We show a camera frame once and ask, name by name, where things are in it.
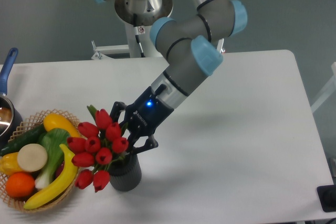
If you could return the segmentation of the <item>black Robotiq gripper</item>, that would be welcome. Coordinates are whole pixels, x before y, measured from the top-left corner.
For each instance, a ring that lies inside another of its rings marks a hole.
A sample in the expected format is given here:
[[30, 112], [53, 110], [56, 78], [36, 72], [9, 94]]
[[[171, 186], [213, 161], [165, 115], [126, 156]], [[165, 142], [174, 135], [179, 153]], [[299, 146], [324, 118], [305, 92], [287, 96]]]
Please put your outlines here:
[[[148, 87], [133, 104], [126, 105], [116, 101], [110, 112], [113, 123], [118, 123], [121, 112], [125, 111], [124, 120], [120, 123], [121, 129], [128, 129], [127, 152], [136, 155], [159, 146], [154, 138], [156, 128], [174, 111], [173, 108], [159, 100], [159, 95], [166, 90], [166, 86], [159, 86], [155, 91]], [[137, 140], [143, 136], [148, 138], [143, 146], [135, 147]]]

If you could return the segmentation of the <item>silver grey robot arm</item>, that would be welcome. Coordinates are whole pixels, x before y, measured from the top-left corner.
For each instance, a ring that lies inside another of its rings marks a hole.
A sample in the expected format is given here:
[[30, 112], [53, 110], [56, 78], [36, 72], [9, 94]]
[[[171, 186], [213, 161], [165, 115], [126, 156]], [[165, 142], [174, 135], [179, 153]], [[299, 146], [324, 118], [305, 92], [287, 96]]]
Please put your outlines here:
[[194, 0], [196, 16], [177, 22], [170, 17], [172, 0], [114, 1], [121, 20], [150, 28], [154, 49], [168, 62], [133, 104], [112, 107], [114, 121], [125, 113], [121, 125], [130, 132], [128, 152], [135, 155], [157, 147], [156, 128], [222, 63], [222, 49], [214, 43], [242, 31], [247, 12], [237, 0]]

